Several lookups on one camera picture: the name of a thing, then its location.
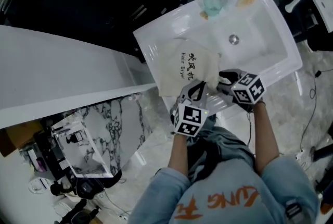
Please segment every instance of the sink basin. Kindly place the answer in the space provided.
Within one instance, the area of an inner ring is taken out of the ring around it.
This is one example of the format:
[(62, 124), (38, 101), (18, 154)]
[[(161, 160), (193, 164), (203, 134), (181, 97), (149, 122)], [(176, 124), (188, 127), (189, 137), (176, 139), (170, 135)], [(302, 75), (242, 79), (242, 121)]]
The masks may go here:
[[(231, 5), (208, 20), (200, 16), (202, 3), (196, 0), (183, 5), (134, 31), (157, 86), (159, 49), (179, 37), (220, 53), (220, 70), (240, 68), (259, 74), (266, 87), (302, 67), (295, 41), (273, 0), (258, 0), (247, 8)], [(214, 100), (213, 111), (231, 105), (223, 97), (208, 98), (209, 104)], [(163, 99), (170, 110), (176, 97)]]

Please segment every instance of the marble surface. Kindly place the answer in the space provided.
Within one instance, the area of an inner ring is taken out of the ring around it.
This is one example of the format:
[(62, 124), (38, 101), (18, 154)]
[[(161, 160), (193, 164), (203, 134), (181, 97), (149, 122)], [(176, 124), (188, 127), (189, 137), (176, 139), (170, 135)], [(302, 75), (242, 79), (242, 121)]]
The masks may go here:
[(151, 134), (140, 101), (129, 97), (87, 106), (53, 127), (77, 177), (113, 177)]
[[(303, 67), (298, 70), (299, 82), (295, 74), (291, 74), (273, 84), (267, 90), (264, 100), (279, 150), (282, 154), (296, 156), (300, 152), (301, 135), (312, 114), (314, 103), (309, 91), (314, 87), (314, 74), (317, 70), (333, 68), (333, 52), (310, 53), (304, 44), (298, 44)], [(309, 151), (312, 146), (323, 147), (333, 143), (327, 129), (333, 121), (333, 71), (322, 74), (316, 80), (317, 108), (311, 124), (306, 132), (302, 148), (300, 165), (315, 185), (315, 180), (323, 176), (324, 168), (331, 158), (327, 157), (312, 163)], [(123, 178), (106, 192), (111, 201), (124, 211), (115, 207), (106, 195), (100, 194), (95, 202), (113, 216), (128, 215), (148, 186), (150, 178), (156, 171), (168, 164), (173, 137), (170, 135), (172, 125), (163, 100), (158, 96), (157, 88), (143, 93), (142, 107), (151, 123), (152, 134), (135, 155), (123, 167)], [(251, 115), (252, 138), (250, 148), (254, 152), (254, 118)], [(249, 140), (250, 125), (247, 115), (237, 107), (219, 114), (218, 124), (228, 128), (244, 142)]]

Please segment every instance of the electrical outlet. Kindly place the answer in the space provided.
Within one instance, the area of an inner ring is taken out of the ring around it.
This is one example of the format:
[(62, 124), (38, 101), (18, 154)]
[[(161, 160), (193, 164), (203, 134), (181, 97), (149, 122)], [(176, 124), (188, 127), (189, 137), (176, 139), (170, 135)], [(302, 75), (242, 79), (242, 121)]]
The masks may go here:
[(127, 216), (119, 216), (119, 218), (126, 220), (126, 221), (129, 219)]
[(304, 151), (303, 150), (301, 150), (300, 152), (298, 152), (297, 154), (296, 154), (296, 160), (297, 161), (299, 161), (300, 159), (301, 159), (301, 157), (302, 157), (302, 155), (304, 154)]

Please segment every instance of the glove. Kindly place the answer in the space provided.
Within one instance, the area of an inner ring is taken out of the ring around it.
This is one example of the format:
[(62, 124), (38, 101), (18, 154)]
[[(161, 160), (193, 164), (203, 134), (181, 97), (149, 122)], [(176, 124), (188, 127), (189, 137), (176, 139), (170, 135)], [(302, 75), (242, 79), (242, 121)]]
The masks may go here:
[(219, 83), (216, 87), (218, 92), (222, 92), (225, 95), (231, 95), (233, 97), (233, 103), (240, 106), (242, 109), (244, 109), (246, 112), (250, 113), (253, 111), (253, 105), (248, 104), (241, 104), (237, 101), (237, 99), (234, 97), (231, 89), (235, 85), (237, 81), (239, 81), (243, 76), (245, 76), (247, 72), (235, 68), (235, 69), (226, 69), (219, 72)]
[(246, 74), (245, 71), (238, 68), (226, 69), (219, 72), (219, 83), (217, 85), (217, 91), (224, 93), (225, 95), (233, 96), (231, 91), (232, 86)]
[(191, 105), (197, 108), (205, 108), (207, 102), (207, 84), (204, 81), (193, 80), (183, 87), (176, 103), (170, 109), (170, 119), (174, 124), (174, 114), (177, 110), (178, 103)]

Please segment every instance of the marble floor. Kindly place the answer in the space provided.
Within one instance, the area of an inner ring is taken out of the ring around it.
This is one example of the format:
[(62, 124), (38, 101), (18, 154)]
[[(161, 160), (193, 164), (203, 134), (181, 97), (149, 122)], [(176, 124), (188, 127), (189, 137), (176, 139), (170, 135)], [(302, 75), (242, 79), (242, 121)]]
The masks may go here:
[[(298, 45), (303, 67), (268, 88), (264, 97), (279, 150), (284, 155), (299, 157), (299, 163), (314, 183), (321, 179), (324, 169), (331, 158), (311, 163), (309, 151), (312, 146), (322, 147), (333, 143), (326, 133), (333, 121), (333, 71), (323, 73), (316, 79), (317, 106), (314, 117), (302, 142), (302, 133), (307, 125), (315, 100), (310, 99), (310, 89), (314, 87), (314, 74), (318, 70), (333, 68), (332, 52), (310, 53), (301, 43)], [(110, 223), (121, 223), (128, 217), (156, 171), (168, 164), (172, 147), (172, 126), (163, 100), (157, 89), (145, 92), (141, 101), (143, 111), (151, 125), (153, 133), (123, 168), (123, 179), (114, 187), (100, 194), (94, 202), (104, 207), (110, 215)], [(218, 124), (230, 130), (246, 143), (249, 140), (249, 120), (247, 114), (237, 106), (222, 111), (218, 115)], [(254, 152), (254, 121), (252, 121), (252, 139), (250, 148)]]

